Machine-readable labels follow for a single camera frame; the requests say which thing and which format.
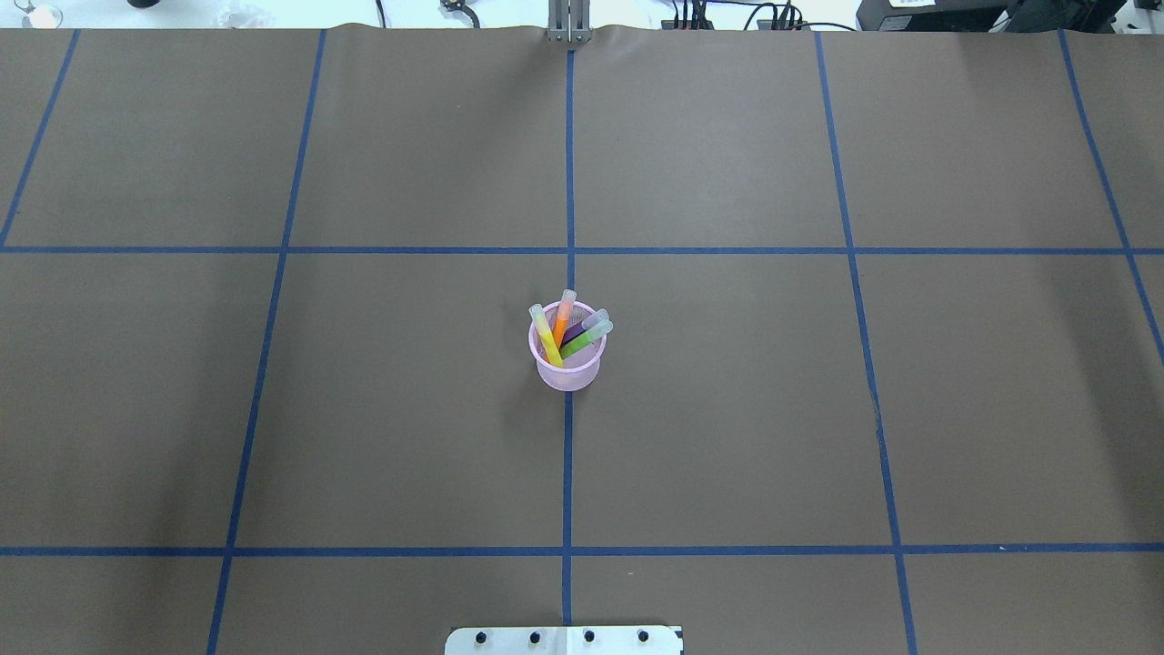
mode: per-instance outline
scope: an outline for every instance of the orange marker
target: orange marker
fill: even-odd
[[[562,291],[562,301],[558,302],[558,315],[554,319],[554,346],[561,348],[562,337],[570,325],[570,314],[574,313],[574,298],[577,297],[572,289]]]

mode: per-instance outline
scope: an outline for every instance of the white metal plate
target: white metal plate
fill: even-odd
[[[445,655],[682,655],[682,635],[668,626],[459,628]]]

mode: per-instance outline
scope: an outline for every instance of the white label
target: white label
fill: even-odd
[[[886,16],[881,21],[881,27],[878,28],[880,31],[900,31],[909,27],[909,21],[914,20],[914,16]]]

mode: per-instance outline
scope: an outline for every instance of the black box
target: black box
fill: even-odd
[[[936,0],[901,9],[889,0],[861,0],[857,22],[870,31],[989,31],[1006,8],[1007,0]]]

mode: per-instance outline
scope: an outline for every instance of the green marker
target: green marker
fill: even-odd
[[[603,320],[595,325],[591,329],[579,335],[573,342],[562,347],[562,359],[569,359],[572,355],[577,355],[579,351],[605,337],[613,329],[615,323],[610,320]]]

